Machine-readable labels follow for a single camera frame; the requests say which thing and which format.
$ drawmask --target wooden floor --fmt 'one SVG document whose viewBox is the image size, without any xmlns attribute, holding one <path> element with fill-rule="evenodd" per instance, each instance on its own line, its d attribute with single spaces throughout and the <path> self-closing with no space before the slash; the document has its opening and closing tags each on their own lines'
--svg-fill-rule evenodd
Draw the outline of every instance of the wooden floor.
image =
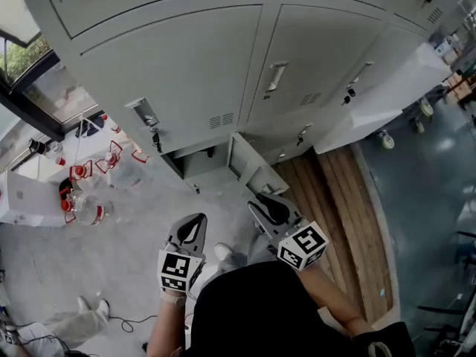
<svg viewBox="0 0 476 357">
<path fill-rule="evenodd" d="M 385 250 L 370 197 L 350 148 L 310 150 L 275 167 L 283 196 L 315 220 L 330 244 L 321 267 L 374 323 L 393 306 Z"/>
</svg>

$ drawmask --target gray floor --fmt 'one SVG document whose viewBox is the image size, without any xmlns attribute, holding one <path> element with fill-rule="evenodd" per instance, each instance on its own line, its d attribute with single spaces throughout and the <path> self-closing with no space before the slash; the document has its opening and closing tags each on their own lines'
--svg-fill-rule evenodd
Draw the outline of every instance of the gray floor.
<svg viewBox="0 0 476 357">
<path fill-rule="evenodd" d="M 454 264 L 456 230 L 475 231 L 476 143 L 469 114 L 440 101 L 425 133 L 414 134 L 404 118 L 388 126 L 396 146 L 376 138 L 360 142 L 387 217 L 399 279 L 402 318 L 420 355 L 435 334 L 433 324 L 458 324 L 454 316 L 418 310 L 418 305 L 464 308 L 475 273 Z"/>
<path fill-rule="evenodd" d="M 106 298 L 112 314 L 140 320 L 158 309 L 158 250 L 170 225 L 188 214 L 208 216 L 207 263 L 218 263 L 213 246 L 226 242 L 245 249 L 254 232 L 246 193 L 234 180 L 220 191 L 159 190 L 134 208 L 126 224 L 65 228 L 0 225 L 0 245 L 7 270 L 6 287 L 17 321 L 43 321 L 55 312 L 77 308 L 76 296 L 92 303 Z M 192 300 L 188 300 L 187 312 Z M 114 320 L 80 348 L 100 357 L 145 356 L 141 345 L 153 319 L 127 334 Z"/>
</svg>

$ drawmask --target shoe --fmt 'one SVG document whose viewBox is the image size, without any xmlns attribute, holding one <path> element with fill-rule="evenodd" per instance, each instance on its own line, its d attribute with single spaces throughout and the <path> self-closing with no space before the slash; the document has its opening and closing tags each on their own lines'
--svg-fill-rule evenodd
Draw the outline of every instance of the shoe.
<svg viewBox="0 0 476 357">
<path fill-rule="evenodd" d="M 101 299 L 99 302 L 99 306 L 96 309 L 96 313 L 102 317 L 104 320 L 109 320 L 109 313 L 111 312 L 111 308 L 109 307 L 109 303 L 106 299 Z"/>
<path fill-rule="evenodd" d="M 77 304 L 80 308 L 80 310 L 78 311 L 80 314 L 87 313 L 87 311 L 91 311 L 91 307 L 83 296 L 77 297 Z"/>
<path fill-rule="evenodd" d="M 232 252 L 233 250 L 231 250 L 231 247 L 225 243 L 220 242 L 215 245 L 215 255 L 220 261 L 225 260 L 225 258 Z"/>
</svg>

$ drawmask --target open locker door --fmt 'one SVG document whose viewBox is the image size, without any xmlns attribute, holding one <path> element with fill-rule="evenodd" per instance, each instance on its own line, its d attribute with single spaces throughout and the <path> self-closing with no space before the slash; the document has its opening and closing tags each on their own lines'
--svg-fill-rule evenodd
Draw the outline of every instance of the open locker door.
<svg viewBox="0 0 476 357">
<path fill-rule="evenodd" d="M 254 194 L 280 194 L 289 189 L 287 183 L 238 132 L 230 135 L 227 166 Z"/>
</svg>

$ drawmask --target black and white marker cube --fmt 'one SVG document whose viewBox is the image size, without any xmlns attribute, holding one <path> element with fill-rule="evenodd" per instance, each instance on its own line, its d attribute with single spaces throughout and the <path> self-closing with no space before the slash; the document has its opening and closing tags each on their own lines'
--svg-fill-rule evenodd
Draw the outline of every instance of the black and white marker cube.
<svg viewBox="0 0 476 357">
<path fill-rule="evenodd" d="M 158 280 L 163 289 L 189 292 L 205 261 L 170 251 L 158 252 Z"/>
<path fill-rule="evenodd" d="M 279 243 L 278 257 L 299 271 L 314 263 L 325 251 L 329 240 L 314 221 Z"/>
</svg>

